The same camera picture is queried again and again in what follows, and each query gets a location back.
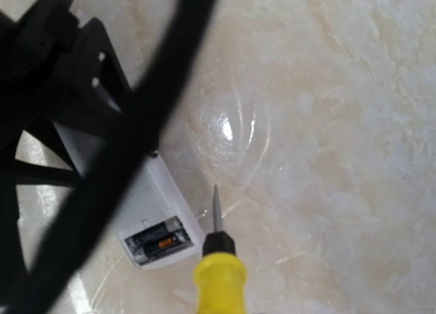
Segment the yellow handled screwdriver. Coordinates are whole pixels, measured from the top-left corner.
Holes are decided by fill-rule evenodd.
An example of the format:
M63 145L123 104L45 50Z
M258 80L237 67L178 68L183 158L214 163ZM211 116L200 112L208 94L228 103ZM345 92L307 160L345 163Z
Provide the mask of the yellow handled screwdriver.
M193 271L197 290L196 312L245 313L247 272L236 256L234 239L224 230L217 186L213 191L213 230L202 245L202 258Z

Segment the black AAA battery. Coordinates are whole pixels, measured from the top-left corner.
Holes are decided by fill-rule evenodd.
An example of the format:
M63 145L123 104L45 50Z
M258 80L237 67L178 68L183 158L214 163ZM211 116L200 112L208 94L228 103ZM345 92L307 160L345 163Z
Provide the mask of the black AAA battery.
M193 246L192 241L181 232L175 232L158 240L148 242L129 242L133 259L138 264L147 264L160 260Z
M124 242L128 247L137 249L139 246L146 245L151 242L158 242L178 230L180 230L179 227L168 228L165 223L159 223L125 238Z

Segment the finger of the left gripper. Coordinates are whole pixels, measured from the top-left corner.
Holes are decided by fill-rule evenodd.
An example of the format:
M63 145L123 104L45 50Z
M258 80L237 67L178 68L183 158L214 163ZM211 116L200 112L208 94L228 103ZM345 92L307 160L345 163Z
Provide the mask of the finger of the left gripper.
M53 123L32 123L25 131L59 157L69 169L27 163L15 158L20 136L1 147L1 168L10 172L17 185L75 187L82 180Z

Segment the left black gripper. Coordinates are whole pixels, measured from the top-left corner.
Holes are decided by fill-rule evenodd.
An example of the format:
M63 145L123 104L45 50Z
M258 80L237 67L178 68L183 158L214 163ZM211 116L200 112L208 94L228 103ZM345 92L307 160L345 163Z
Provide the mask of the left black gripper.
M55 123L107 130L121 116L131 87L108 32L97 18L78 27L72 2L1 15L1 148L26 131L70 164Z

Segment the white remote control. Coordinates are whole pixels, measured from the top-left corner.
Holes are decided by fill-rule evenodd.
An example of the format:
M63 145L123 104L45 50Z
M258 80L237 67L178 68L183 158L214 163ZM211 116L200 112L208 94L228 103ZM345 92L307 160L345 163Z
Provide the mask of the white remote control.
M168 228L179 227L180 230L176 232L189 237L193 246L155 262L138 264L124 239L159 223L165 223ZM134 266L147 270L162 268L197 254L204 240L198 220L158 153L153 153L138 170L114 215L111 227Z

